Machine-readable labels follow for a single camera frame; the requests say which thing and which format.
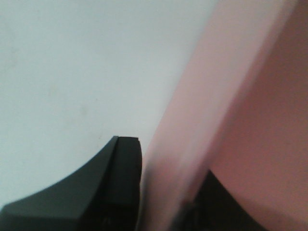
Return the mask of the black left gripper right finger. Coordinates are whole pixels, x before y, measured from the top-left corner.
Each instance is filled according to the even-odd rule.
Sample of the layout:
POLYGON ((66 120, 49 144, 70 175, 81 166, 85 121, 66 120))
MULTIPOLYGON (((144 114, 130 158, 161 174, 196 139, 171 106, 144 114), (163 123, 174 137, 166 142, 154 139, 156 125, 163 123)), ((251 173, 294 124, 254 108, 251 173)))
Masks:
POLYGON ((209 171, 192 202, 173 220, 174 231, 264 231, 209 171))

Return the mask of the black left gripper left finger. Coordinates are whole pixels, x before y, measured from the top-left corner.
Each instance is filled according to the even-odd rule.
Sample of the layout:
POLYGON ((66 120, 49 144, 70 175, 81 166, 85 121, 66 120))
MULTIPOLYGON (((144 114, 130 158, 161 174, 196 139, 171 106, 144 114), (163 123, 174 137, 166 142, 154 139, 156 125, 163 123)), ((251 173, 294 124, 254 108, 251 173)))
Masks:
POLYGON ((0 211, 3 231, 133 231, 142 154, 135 137, 114 136, 85 165, 0 211))

